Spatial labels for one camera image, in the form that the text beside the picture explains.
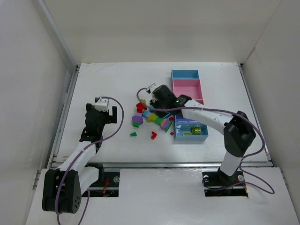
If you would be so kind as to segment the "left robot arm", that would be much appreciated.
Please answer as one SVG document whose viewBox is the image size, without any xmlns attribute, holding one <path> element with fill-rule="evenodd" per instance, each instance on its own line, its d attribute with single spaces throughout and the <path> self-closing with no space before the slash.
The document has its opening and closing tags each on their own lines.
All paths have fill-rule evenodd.
<svg viewBox="0 0 300 225">
<path fill-rule="evenodd" d="M 101 177 L 100 166 L 93 167 L 88 161 L 99 151 L 104 127 L 111 123 L 117 123 L 117 107 L 109 108 L 109 99 L 96 98 L 93 104 L 86 104 L 85 127 L 76 149 L 64 163 L 45 173 L 43 211 L 78 211 L 84 192 Z"/>
</svg>

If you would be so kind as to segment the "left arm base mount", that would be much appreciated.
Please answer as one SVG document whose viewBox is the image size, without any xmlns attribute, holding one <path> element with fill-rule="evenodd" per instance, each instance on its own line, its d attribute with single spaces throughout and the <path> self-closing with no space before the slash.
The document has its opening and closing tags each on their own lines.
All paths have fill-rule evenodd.
<svg viewBox="0 0 300 225">
<path fill-rule="evenodd" d="M 90 185 L 90 197 L 118 197 L 119 184 L 119 171 L 104 171 L 100 178 Z"/>
</svg>

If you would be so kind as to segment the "red lego cluster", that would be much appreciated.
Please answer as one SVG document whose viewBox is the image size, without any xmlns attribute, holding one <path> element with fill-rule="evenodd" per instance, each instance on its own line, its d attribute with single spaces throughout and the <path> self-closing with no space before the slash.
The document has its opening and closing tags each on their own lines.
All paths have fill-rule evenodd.
<svg viewBox="0 0 300 225">
<path fill-rule="evenodd" d="M 152 139 L 152 140 L 155 140 L 156 137 L 157 137 L 157 133 L 152 131 L 152 132 L 151 132 L 151 139 Z"/>
</svg>

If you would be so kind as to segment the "lime green lego brick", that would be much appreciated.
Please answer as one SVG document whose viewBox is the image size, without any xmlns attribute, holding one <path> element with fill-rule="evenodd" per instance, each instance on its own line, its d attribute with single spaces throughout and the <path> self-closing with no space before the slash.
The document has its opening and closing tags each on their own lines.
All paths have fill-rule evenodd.
<svg viewBox="0 0 300 225">
<path fill-rule="evenodd" d="M 185 132 L 185 133 L 183 133 L 183 135 L 184 135 L 184 136 L 191 136 L 192 133 L 190 133 L 190 132 Z"/>
</svg>

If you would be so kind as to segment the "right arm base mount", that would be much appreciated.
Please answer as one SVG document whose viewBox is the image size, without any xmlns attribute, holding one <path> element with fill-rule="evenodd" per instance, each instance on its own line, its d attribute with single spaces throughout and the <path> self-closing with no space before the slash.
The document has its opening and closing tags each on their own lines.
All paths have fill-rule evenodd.
<svg viewBox="0 0 300 225">
<path fill-rule="evenodd" d="M 248 197 L 243 172 L 236 171 L 231 177 L 217 171 L 202 172 L 202 185 L 206 197 Z"/>
</svg>

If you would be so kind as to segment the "blue and pink sorting tray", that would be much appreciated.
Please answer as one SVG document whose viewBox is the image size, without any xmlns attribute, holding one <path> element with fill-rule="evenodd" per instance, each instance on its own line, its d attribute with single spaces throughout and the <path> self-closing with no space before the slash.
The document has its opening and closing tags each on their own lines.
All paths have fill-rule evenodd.
<svg viewBox="0 0 300 225">
<path fill-rule="evenodd" d="M 186 95 L 200 104 L 204 104 L 198 70 L 172 70 L 171 80 L 175 96 Z M 201 135 L 184 136 L 183 133 L 185 132 L 191 133 L 192 127 L 200 127 Z M 174 130 L 175 140 L 178 142 L 204 142 L 209 136 L 206 125 L 180 116 L 175 116 Z"/>
</svg>

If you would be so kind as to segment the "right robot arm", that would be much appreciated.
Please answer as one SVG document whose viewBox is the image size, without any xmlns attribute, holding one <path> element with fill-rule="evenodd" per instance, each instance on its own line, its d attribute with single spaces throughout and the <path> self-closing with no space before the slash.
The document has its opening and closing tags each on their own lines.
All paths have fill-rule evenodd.
<svg viewBox="0 0 300 225">
<path fill-rule="evenodd" d="M 239 164 L 256 137 L 247 115 L 242 111 L 233 113 L 206 109 L 189 96 L 176 97 L 166 85 L 156 87 L 153 84 L 147 92 L 152 95 L 150 105 L 158 112 L 198 121 L 224 136 L 226 153 L 217 175 L 222 186 L 233 183 Z"/>
</svg>

